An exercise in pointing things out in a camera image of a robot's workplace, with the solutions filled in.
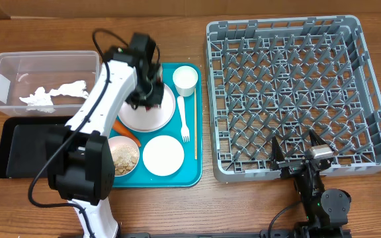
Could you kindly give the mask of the red snack wrapper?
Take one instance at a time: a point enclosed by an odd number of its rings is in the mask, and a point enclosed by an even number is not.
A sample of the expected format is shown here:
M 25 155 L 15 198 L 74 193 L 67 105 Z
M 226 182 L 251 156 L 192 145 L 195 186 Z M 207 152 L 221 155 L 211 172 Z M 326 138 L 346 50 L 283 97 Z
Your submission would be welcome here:
M 155 105 L 151 105 L 151 106 L 145 106 L 146 111 L 149 111 L 149 110 L 155 109 L 155 108 L 161 108 L 161 105 L 155 104 Z

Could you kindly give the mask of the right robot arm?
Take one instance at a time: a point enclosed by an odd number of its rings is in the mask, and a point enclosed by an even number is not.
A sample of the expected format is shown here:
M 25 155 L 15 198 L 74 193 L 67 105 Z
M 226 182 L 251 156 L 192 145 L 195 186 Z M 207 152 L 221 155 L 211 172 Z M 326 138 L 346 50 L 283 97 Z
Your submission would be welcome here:
M 320 172 L 330 168 L 334 150 L 317 135 L 309 131 L 311 148 L 298 161 L 287 161 L 276 138 L 272 138 L 271 170 L 280 171 L 281 179 L 292 178 L 300 201 L 281 210 L 270 222 L 267 237 L 276 234 L 285 237 L 350 237 L 344 230 L 348 223 L 347 214 L 351 206 L 348 192 L 325 189 Z M 306 213 L 306 221 L 297 222 L 292 230 L 273 230 L 275 221 L 286 211 L 301 204 Z

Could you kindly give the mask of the white tissue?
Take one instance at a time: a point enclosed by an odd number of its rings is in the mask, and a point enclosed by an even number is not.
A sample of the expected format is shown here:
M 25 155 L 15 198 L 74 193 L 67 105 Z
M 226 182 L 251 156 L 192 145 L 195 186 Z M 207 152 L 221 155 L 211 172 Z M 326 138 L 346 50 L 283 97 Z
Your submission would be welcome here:
M 51 89 L 49 95 L 52 97 L 56 96 L 69 96 L 69 97 L 79 97 L 87 99 L 89 93 L 86 91 L 87 84 L 84 80 L 75 81 L 73 83 L 63 84 L 58 89 Z
M 53 107 L 52 96 L 45 91 L 44 87 L 37 88 L 34 94 L 30 94 L 29 97 L 20 97 L 19 99 L 27 104 L 26 110 L 37 110 L 45 113 L 56 111 Z

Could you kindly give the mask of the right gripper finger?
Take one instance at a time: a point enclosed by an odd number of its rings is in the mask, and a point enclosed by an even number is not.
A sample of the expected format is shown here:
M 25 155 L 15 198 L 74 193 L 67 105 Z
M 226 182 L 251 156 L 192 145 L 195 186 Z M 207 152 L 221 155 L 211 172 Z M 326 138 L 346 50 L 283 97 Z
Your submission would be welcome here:
M 313 129 L 309 130 L 309 136 L 310 136 L 310 141 L 312 146 L 327 144 L 323 139 L 320 138 L 318 134 L 316 134 L 316 132 Z
M 274 136 L 271 140 L 271 157 L 270 157 L 270 170 L 276 171 L 280 170 L 280 166 L 285 162 L 284 155 L 282 153 L 281 146 L 277 142 L 276 137 Z

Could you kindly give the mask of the pink bowl with food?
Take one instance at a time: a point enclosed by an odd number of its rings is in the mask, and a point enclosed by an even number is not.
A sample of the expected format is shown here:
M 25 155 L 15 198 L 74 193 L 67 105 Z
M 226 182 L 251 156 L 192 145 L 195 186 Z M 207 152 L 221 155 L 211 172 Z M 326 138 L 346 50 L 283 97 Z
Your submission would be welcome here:
M 138 145 L 125 136 L 114 136 L 108 139 L 114 172 L 116 177 L 123 177 L 130 174 L 140 160 L 140 150 Z

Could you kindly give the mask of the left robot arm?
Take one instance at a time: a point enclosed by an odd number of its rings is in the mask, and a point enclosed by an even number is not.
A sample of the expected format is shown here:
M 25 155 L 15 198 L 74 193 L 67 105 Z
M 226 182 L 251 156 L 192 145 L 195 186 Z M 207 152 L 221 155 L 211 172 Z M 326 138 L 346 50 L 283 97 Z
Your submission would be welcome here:
M 152 61 L 159 55 L 155 41 L 142 33 L 122 48 L 101 52 L 100 78 L 88 98 L 65 126 L 48 132 L 41 171 L 64 200 L 60 205 L 75 210 L 84 237 L 121 236 L 108 201 L 115 177 L 108 137 L 124 103 L 132 109 L 161 105 L 161 64 Z

